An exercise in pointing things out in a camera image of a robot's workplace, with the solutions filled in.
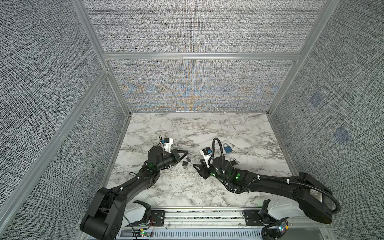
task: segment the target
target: white marble surface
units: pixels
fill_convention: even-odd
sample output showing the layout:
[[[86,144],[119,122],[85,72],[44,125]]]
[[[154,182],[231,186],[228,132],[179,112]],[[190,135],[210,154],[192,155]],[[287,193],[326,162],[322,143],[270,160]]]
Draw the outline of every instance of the white marble surface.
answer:
[[[255,173],[290,176],[276,137],[265,114],[246,113],[135,113],[128,126],[107,188],[118,186],[132,178],[147,160],[148,150],[159,143],[159,135],[175,140],[172,147],[188,150],[193,163],[202,159],[199,151],[212,147],[218,137],[232,146],[235,167]],[[154,186],[139,193],[132,201],[141,200],[152,206],[261,206],[265,199],[283,197],[262,192],[234,194],[215,178],[204,180],[191,163],[182,163],[161,171]]]

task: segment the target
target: wire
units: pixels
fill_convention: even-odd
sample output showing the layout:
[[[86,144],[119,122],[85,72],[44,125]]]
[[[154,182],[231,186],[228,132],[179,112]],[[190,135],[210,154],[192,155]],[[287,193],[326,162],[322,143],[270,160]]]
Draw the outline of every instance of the wire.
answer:
[[[288,219],[288,217],[285,217],[285,218],[282,218],[282,219],[280,219],[280,220],[278,220],[277,222],[274,222],[274,223],[271,223],[271,224],[269,224],[269,225],[267,225],[267,226],[264,226],[263,228],[262,228],[262,230],[261,230],[261,235],[262,235],[262,238],[263,238],[263,240],[267,240],[266,238],[265,238],[265,231],[268,229],[268,228],[270,228],[270,227],[273,227],[273,226],[276,226],[276,225],[278,225],[278,224],[281,224],[283,221],[285,221],[285,220],[287,220]]]
[[[163,143],[163,137],[162,137],[161,135],[159,135],[159,139],[160,139],[160,142],[159,142],[159,144],[158,144],[158,145],[160,145],[160,144],[163,144],[163,147],[164,147],[164,143]]]
[[[152,236],[154,231],[155,231],[155,223],[152,221],[152,233],[151,233],[151,236]]]
[[[176,227],[172,227],[172,228],[165,227],[165,228],[166,228],[166,230],[167,230],[167,229],[175,229],[175,228],[181,226],[183,223],[184,223],[184,221],[182,221],[182,222],[181,222],[179,225],[177,225]]]
[[[122,215],[123,215],[123,217],[125,218],[125,220],[127,220],[128,223],[131,225],[131,228],[132,228],[132,236],[135,235],[135,239],[137,240],[137,236],[136,236],[136,234],[135,234],[135,229],[133,228],[131,222],[130,222],[130,221],[128,220],[128,218],[125,216],[124,212],[122,212],[122,211],[120,210],[120,208],[119,208],[119,207],[116,205],[116,203],[115,203],[114,196],[115,196],[115,194],[116,194],[117,192],[114,192],[114,193],[113,193],[113,196],[112,196],[112,202],[113,202],[113,204],[116,206],[116,208],[118,209],[118,211],[122,213]]]

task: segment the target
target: textured wall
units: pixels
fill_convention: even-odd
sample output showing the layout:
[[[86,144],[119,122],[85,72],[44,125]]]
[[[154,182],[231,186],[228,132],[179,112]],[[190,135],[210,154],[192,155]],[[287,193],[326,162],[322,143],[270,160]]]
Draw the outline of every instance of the textured wall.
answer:
[[[1,239],[73,239],[124,119],[105,80]]]
[[[0,207],[101,71],[69,0],[1,2]]]
[[[300,52],[326,0],[84,0],[105,51]]]
[[[289,60],[110,60],[132,111],[267,111]]]
[[[384,1],[341,0],[272,116],[293,162],[339,199],[339,240],[384,239]]]

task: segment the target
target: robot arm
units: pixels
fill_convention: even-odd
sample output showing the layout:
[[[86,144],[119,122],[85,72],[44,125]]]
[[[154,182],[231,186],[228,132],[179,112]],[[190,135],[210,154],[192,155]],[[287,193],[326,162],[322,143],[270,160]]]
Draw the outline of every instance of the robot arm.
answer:
[[[173,149],[166,152],[160,146],[152,147],[148,160],[136,176],[120,186],[99,189],[80,224],[80,230],[103,240],[115,238],[121,228],[127,203],[141,191],[150,188],[160,177],[160,171],[179,163],[187,151]]]
[[[332,196],[332,192],[311,175],[301,172],[297,177],[274,177],[235,169],[229,161],[225,160],[220,140],[215,138],[215,141],[219,142],[220,157],[212,158],[209,161],[201,160],[201,164],[194,164],[194,168],[204,179],[210,176],[215,177],[228,191],[235,194],[267,192],[293,199],[298,202],[299,210],[302,210],[307,217],[321,223],[331,223],[332,214],[339,212],[340,204]],[[336,209],[333,211],[331,209],[332,202],[336,205]],[[260,220],[266,224],[269,224],[270,220],[278,220],[269,217],[264,222],[263,218],[267,218],[265,216],[260,217]]]

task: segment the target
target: black corrugated cable sleeve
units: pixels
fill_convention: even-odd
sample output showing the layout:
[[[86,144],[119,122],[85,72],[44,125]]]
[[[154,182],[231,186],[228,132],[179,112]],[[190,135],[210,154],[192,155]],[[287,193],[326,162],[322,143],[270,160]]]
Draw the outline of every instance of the black corrugated cable sleeve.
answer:
[[[286,183],[285,180],[281,180],[281,179],[278,179],[278,178],[275,178],[275,177],[272,177],[272,176],[262,176],[260,177],[260,180],[262,179],[266,179],[266,180],[273,180],[273,181],[278,181],[278,182],[283,182],[283,183]],[[341,209],[341,205],[340,203],[336,200],[335,197],[333,197],[331,194],[321,190],[321,189],[318,189],[317,187],[311,185],[311,184],[306,184],[306,183],[302,183],[302,182],[295,182],[295,181],[290,181],[289,182],[290,184],[296,184],[296,185],[301,185],[301,186],[304,186],[304,187],[308,187],[308,188],[311,188],[313,190],[316,190],[322,194],[324,194],[325,196],[327,196],[329,199],[332,200],[332,202],[335,204],[336,208],[334,210],[332,210],[332,214],[336,214],[338,212],[340,212],[340,209]]]
[[[264,226],[264,227],[262,228],[262,231],[261,231],[262,238],[263,238],[264,240],[267,240],[267,239],[265,238],[265,236],[264,236],[264,233],[265,233],[265,231],[267,230],[267,228],[276,226],[276,225],[282,223],[283,221],[285,221],[285,220],[287,220],[287,219],[288,219],[288,217],[285,217],[285,218],[282,218],[282,219],[278,220],[277,222],[274,222],[274,223],[271,223],[270,225]]]
[[[221,170],[223,171],[225,168],[224,168],[224,152],[223,152],[223,146],[220,142],[220,139],[218,139],[217,137],[215,137],[213,140],[212,140],[212,157],[215,155],[215,141],[217,141],[218,143],[218,146],[220,147],[220,157],[221,157]],[[223,172],[223,185],[225,187],[225,189],[227,189],[229,192],[235,192],[234,190],[231,190],[229,189],[229,187],[227,186],[227,184],[225,183],[225,172]]]

